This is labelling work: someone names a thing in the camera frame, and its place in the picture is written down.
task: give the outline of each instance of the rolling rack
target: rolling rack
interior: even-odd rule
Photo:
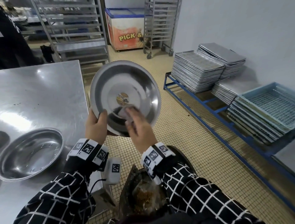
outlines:
[[[79,60],[80,65],[90,67],[109,62],[100,1],[31,0],[31,3],[59,61]]]
[[[167,90],[174,96],[186,109],[191,112],[193,116],[195,116],[212,134],[214,134],[244,165],[246,165],[251,172],[253,172],[278,198],[280,198],[293,212],[295,212],[295,206],[285,197],[283,194],[278,191],[264,176],[260,174],[243,156],[241,156],[234,148],[232,148],[229,143],[224,140],[219,134],[215,132],[215,130],[208,125],[199,115],[197,115],[186,103],[182,101],[172,90],[169,88],[170,86],[178,86],[183,89],[187,94],[189,94],[194,100],[200,103],[203,107],[205,107],[210,113],[212,113],[219,121],[222,122],[227,128],[229,128],[232,132],[234,132],[238,137],[240,137],[244,142],[246,142],[250,147],[252,147],[258,154],[260,154],[264,159],[268,161],[268,163],[274,166],[281,174],[283,174],[291,183],[295,184],[295,176],[293,176],[288,170],[286,170],[281,164],[277,163],[273,159],[273,155],[276,154],[279,150],[284,148],[288,143],[292,140],[289,136],[286,138],[282,137],[277,142],[274,142],[271,146],[265,146],[261,148],[255,140],[251,136],[243,135],[238,129],[235,128],[235,124],[233,122],[228,122],[222,118],[219,114],[222,111],[225,111],[228,106],[222,107],[220,109],[214,110],[207,105],[207,103],[219,100],[216,97],[213,97],[208,100],[201,100],[194,93],[190,92],[184,85],[182,85],[178,80],[176,80],[173,76],[171,76],[171,72],[166,73],[165,81],[164,81],[164,90]]]
[[[155,42],[162,42],[161,50],[169,48],[173,56],[174,30],[177,25],[181,0],[145,0],[143,52],[152,58]]]

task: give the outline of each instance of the tiled floor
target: tiled floor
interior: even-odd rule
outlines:
[[[195,119],[171,94],[163,90],[165,73],[171,71],[173,57],[156,50],[153,58],[146,59],[142,50],[115,52],[111,47],[110,59],[130,60],[146,68],[156,80],[162,108],[154,127],[158,141],[181,149],[191,160],[200,176],[216,183],[226,194],[246,206],[254,215],[266,223],[295,223],[294,214],[274,196],[206,127]],[[85,91],[89,94],[92,76],[84,78]],[[294,201],[294,186],[269,167],[263,158],[248,147],[239,137],[228,130],[205,108],[193,100],[179,87],[174,92],[202,117],[230,145],[243,155],[270,182]],[[115,199],[119,200],[121,190],[133,164],[139,164],[140,154],[129,138],[107,137],[106,145],[111,156],[121,157],[121,181],[113,186]],[[111,212],[100,215],[89,223],[102,223],[112,216]]]

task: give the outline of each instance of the stack of baking trays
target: stack of baking trays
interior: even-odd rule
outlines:
[[[240,71],[240,67],[246,62],[244,56],[222,47],[217,43],[202,43],[199,45],[197,52],[225,65],[220,79],[236,76]]]
[[[212,88],[212,94],[219,98],[221,101],[230,105],[231,102],[246,91],[259,87],[255,80],[249,80],[249,77],[242,74],[229,79],[219,80]]]
[[[210,90],[224,65],[195,51],[175,53],[171,75],[193,93]]]
[[[237,126],[270,145],[295,128],[295,91],[273,82],[237,96],[227,112]]]

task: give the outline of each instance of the metal counter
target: metal counter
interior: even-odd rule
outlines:
[[[84,137],[87,116],[78,60],[0,70],[0,131],[9,136],[0,151],[43,127],[59,129],[65,141],[60,157],[43,173],[19,182],[0,181],[1,223],[13,223],[23,206],[61,172],[68,152]]]

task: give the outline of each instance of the hand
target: hand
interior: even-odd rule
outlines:
[[[126,121],[126,127],[136,149],[143,154],[150,146],[156,144],[158,141],[153,133],[151,125],[146,121],[144,115],[135,108],[126,108],[134,121],[133,125]]]
[[[107,118],[108,113],[106,110],[99,114],[99,118],[97,120],[93,110],[90,109],[88,119],[85,124],[85,138],[92,139],[98,144],[103,145],[107,135],[117,136],[107,130]]]

